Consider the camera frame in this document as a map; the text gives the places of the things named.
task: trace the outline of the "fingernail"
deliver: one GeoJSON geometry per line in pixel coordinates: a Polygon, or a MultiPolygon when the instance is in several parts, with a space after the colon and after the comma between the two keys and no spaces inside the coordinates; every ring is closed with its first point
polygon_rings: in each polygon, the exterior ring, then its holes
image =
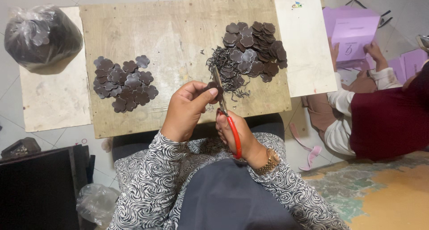
{"type": "Polygon", "coordinates": [[[217,94],[217,89],[216,88],[211,88],[208,90],[213,96],[217,94]]]}

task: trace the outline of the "tiled floor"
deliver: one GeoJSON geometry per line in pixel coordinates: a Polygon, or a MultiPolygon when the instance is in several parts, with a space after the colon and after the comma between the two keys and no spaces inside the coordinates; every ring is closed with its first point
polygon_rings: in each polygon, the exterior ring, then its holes
{"type": "MultiPolygon", "coordinates": [[[[4,39],[7,9],[11,6],[30,8],[35,5],[47,3],[53,3],[58,6],[73,6],[78,4],[142,1],[158,0],[0,0],[0,41],[4,39]]],[[[325,0],[325,4],[326,6],[335,8],[346,4],[348,1],[350,0],[325,0]]],[[[393,20],[387,26],[377,31],[377,40],[383,50],[383,54],[388,59],[417,48],[416,35],[429,35],[429,0],[359,1],[380,14],[387,10],[392,11],[389,16],[392,16],[393,20]]],[[[105,153],[101,149],[102,140],[94,139],[92,125],[37,133],[26,133],[24,131],[18,66],[2,46],[0,46],[0,61],[3,66],[1,69],[2,77],[0,77],[0,125],[3,127],[0,131],[0,150],[6,148],[16,140],[28,136],[35,138],[43,150],[80,143],[89,145],[90,153],[95,154],[97,159],[94,181],[118,189],[111,154],[105,153]]],[[[311,127],[308,112],[306,108],[301,106],[300,98],[292,98],[292,105],[292,111],[283,112],[282,118],[286,126],[287,158],[294,170],[298,171],[299,166],[305,165],[308,152],[303,150],[292,138],[290,130],[287,128],[290,122],[296,124],[302,141],[306,145],[311,147],[320,145],[324,148],[320,156],[315,159],[314,167],[335,163],[347,158],[326,148],[317,132],[311,127]]]]}

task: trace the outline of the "red scissor handle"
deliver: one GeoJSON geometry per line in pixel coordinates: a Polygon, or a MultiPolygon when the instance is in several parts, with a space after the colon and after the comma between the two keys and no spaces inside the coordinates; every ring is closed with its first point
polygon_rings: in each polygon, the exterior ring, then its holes
{"type": "Polygon", "coordinates": [[[237,131],[236,125],[234,124],[233,118],[231,118],[231,116],[228,116],[227,120],[228,120],[229,127],[231,127],[231,130],[233,131],[234,141],[236,142],[237,154],[233,153],[233,156],[234,156],[234,158],[236,158],[237,160],[239,160],[241,158],[240,136],[239,136],[239,133],[237,131]]]}

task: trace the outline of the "zebra print blouse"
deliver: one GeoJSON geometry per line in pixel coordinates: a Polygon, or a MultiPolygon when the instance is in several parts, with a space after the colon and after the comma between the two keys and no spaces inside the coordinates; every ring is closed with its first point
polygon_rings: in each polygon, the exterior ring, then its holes
{"type": "MultiPolygon", "coordinates": [[[[255,182],[262,184],[305,229],[350,229],[332,205],[290,169],[282,139],[268,133],[254,135],[280,157],[280,164],[266,176],[258,176],[248,166],[255,182]]],[[[233,156],[219,138],[177,143],[158,132],[148,150],[115,162],[121,195],[108,229],[175,230],[192,176],[225,158],[233,156]]]]}

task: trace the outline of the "scissors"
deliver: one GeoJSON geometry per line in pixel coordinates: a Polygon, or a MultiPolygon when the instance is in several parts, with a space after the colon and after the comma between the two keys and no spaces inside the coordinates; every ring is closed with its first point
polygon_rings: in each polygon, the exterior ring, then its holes
{"type": "MultiPolygon", "coordinates": [[[[215,83],[217,83],[219,86],[222,87],[222,83],[221,83],[221,77],[219,76],[219,72],[217,70],[217,67],[214,66],[214,70],[212,72],[213,75],[213,81],[215,83]]],[[[219,101],[219,108],[220,108],[220,115],[225,115],[227,117],[227,121],[229,124],[229,127],[231,128],[231,130],[233,131],[233,135],[234,135],[234,141],[236,142],[236,148],[237,148],[237,154],[234,154],[234,158],[236,158],[237,160],[239,160],[241,158],[241,142],[240,142],[240,137],[239,137],[239,133],[237,132],[237,128],[236,125],[234,124],[233,118],[231,118],[231,116],[228,115],[227,112],[227,106],[226,106],[226,102],[225,99],[222,95],[222,100],[219,101]]]]}

